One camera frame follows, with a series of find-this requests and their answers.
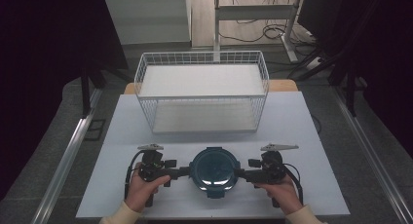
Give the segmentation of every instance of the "metal rail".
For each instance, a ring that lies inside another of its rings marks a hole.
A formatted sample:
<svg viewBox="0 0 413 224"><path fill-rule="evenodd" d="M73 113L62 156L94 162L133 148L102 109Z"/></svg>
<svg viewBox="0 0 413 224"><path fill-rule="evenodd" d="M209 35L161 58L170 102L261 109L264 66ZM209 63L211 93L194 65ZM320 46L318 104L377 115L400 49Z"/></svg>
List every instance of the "metal rail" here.
<svg viewBox="0 0 413 224"><path fill-rule="evenodd" d="M403 198L396 184L393 182L392 178L387 172L385 166L383 165L382 161L380 160L379 156L374 150L374 146L371 144L367 135L364 133L364 130L359 124L357 118L353 117L352 113L347 109L340 88L335 88L334 94L337 103L340 105L340 108L347 122L349 123L349 126L352 129L353 134L357 139L358 145L360 146L364 156L366 157L377 179L379 180L379 183L382 186L386 196L388 197L395 211L395 214L400 220L400 223L412 224L413 216L406 204L405 199Z"/></svg>
<svg viewBox="0 0 413 224"><path fill-rule="evenodd" d="M31 220L32 224L47 223L49 217L52 214L53 208L55 207L58 195L60 194L61 188L66 181L67 174L69 173L73 161L76 158L79 147L85 137L86 131L88 130L89 124L91 123L92 118L94 117L94 109L97 105L97 102L100 98L102 90L94 90L91 97L91 112L85 119L81 119L76 127L76 130L73 132L72 138L69 141L69 144L64 151L63 157L60 160L60 163L57 166L55 175L52 178L52 181L49 183L49 187L42 199L42 202L39 204L36 213L34 214L33 219Z"/></svg>

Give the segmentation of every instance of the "metal bracket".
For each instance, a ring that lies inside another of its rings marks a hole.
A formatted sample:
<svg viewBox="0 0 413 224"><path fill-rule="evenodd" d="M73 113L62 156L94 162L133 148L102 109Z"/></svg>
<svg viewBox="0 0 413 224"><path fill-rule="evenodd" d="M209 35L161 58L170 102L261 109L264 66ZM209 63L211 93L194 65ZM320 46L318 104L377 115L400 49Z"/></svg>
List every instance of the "metal bracket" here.
<svg viewBox="0 0 413 224"><path fill-rule="evenodd" d="M137 147L139 150L164 150L164 146L158 144L146 144Z"/></svg>
<svg viewBox="0 0 413 224"><path fill-rule="evenodd" d="M298 63L294 45L290 41L292 27L298 13L301 0L295 0L292 5L276 6L219 6L219 0L214 0L215 6L215 26L213 37L213 50L219 52L219 22L221 20L240 20L240 19L288 19L285 33L282 35L282 44L291 63Z"/></svg>
<svg viewBox="0 0 413 224"><path fill-rule="evenodd" d="M297 148L298 148L298 145L269 143L267 146L261 147L261 151L280 151L280 150L297 149Z"/></svg>

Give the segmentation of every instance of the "black curtain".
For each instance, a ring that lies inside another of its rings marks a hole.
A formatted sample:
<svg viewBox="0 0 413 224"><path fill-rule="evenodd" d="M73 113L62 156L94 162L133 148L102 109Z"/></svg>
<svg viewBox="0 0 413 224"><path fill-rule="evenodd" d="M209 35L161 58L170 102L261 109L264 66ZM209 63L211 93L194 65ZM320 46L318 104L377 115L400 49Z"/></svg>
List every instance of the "black curtain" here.
<svg viewBox="0 0 413 224"><path fill-rule="evenodd" d="M357 75L374 112L413 157L413 0L382 0L357 43Z"/></svg>
<svg viewBox="0 0 413 224"><path fill-rule="evenodd" d="M82 69L127 63L104 0L0 0L0 11L2 199L46 132L64 85Z"/></svg>

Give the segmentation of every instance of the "white tabletop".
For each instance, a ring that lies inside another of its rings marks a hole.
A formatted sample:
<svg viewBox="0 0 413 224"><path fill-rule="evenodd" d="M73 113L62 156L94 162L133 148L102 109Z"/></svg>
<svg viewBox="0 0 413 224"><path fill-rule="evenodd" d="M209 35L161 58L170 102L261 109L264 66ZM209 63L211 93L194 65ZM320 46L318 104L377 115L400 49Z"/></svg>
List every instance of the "white tabletop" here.
<svg viewBox="0 0 413 224"><path fill-rule="evenodd" d="M121 95L108 133L80 204L77 217L101 217L116 211L124 196L126 171L137 146L158 143L164 159L188 166L209 146L222 146L248 169L248 159L260 159L260 147L269 142L297 144L282 151L283 161L301 174L304 203L316 215L349 214L337 180L322 148L313 120L300 92L269 93L255 133L152 134L135 95ZM262 189L242 178L223 199L208 199L188 177L161 187L154 205L145 208L148 219L281 218Z"/></svg>

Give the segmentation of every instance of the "hand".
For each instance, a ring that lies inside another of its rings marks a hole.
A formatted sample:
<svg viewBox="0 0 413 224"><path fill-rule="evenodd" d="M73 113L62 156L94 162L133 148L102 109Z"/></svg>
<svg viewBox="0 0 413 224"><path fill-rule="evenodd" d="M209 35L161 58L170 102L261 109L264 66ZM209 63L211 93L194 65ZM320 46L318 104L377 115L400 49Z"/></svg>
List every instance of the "hand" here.
<svg viewBox="0 0 413 224"><path fill-rule="evenodd" d="M157 193L160 185L170 181L170 176L165 175L152 182L145 182L138 174L139 167L140 163L137 163L131 175L131 184L125 199L125 204L135 212L142 212L151 194Z"/></svg>
<svg viewBox="0 0 413 224"><path fill-rule="evenodd" d="M267 190L267 195L277 200L285 215L296 212L303 207L295 192L294 184L288 175L278 184L254 183L254 185Z"/></svg>

